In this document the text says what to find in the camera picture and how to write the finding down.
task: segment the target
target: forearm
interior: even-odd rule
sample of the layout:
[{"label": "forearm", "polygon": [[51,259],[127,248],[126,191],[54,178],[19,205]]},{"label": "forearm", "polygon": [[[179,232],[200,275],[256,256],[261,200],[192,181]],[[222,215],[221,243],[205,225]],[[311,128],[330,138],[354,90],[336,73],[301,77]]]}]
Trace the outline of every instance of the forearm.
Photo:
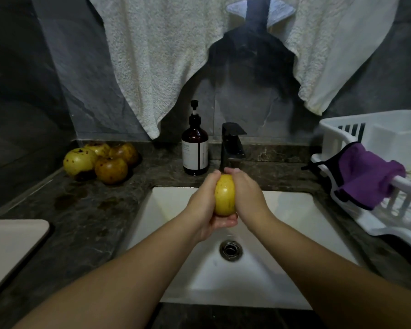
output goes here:
[{"label": "forearm", "polygon": [[345,260],[271,213],[250,229],[330,327],[411,328],[410,291]]},{"label": "forearm", "polygon": [[53,295],[15,328],[143,328],[196,245],[195,228],[180,214],[121,257]]}]

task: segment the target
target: brown bottle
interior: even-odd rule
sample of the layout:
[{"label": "brown bottle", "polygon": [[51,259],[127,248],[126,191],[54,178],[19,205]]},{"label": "brown bottle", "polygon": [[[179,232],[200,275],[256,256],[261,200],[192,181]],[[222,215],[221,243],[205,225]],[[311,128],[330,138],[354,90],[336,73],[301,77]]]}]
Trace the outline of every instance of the brown bottle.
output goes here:
[{"label": "brown bottle", "polygon": [[208,134],[200,128],[201,117],[197,114],[198,101],[190,102],[193,113],[189,117],[190,128],[181,136],[183,168],[189,175],[201,175],[208,169]]}]

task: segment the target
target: white cutting board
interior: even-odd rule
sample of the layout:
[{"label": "white cutting board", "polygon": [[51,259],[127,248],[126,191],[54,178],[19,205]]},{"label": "white cutting board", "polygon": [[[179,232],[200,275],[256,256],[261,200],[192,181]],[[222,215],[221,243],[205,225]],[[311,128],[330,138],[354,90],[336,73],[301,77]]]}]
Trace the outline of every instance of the white cutting board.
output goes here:
[{"label": "white cutting board", "polygon": [[0,284],[48,231],[42,219],[0,219]]}]

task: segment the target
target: white plastic dish rack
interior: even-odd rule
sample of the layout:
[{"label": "white plastic dish rack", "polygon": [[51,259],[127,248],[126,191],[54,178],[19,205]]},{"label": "white plastic dish rack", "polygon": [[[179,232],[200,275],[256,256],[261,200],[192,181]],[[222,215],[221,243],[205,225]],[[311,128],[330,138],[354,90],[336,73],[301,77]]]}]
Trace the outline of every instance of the white plastic dish rack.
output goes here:
[{"label": "white plastic dish rack", "polygon": [[314,163],[327,160],[348,143],[358,141],[384,160],[396,160],[405,166],[407,176],[396,176],[391,182],[395,187],[391,198],[384,199],[372,211],[340,201],[334,194],[338,186],[328,168],[319,168],[332,182],[330,196],[368,234],[395,235],[411,245],[411,110],[332,117],[319,124],[324,131],[323,152],[312,156]]}]

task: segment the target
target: left hand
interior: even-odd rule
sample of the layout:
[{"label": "left hand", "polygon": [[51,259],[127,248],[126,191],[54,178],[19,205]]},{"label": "left hand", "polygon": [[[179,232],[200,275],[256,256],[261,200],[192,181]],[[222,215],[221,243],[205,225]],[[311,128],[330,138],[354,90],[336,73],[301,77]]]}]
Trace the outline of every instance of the left hand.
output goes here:
[{"label": "left hand", "polygon": [[221,172],[216,170],[210,173],[201,187],[190,197],[189,203],[182,214],[189,220],[198,224],[198,241],[207,239],[214,230],[228,228],[237,225],[237,214],[228,217],[216,215],[215,210],[215,188],[221,177]]}]

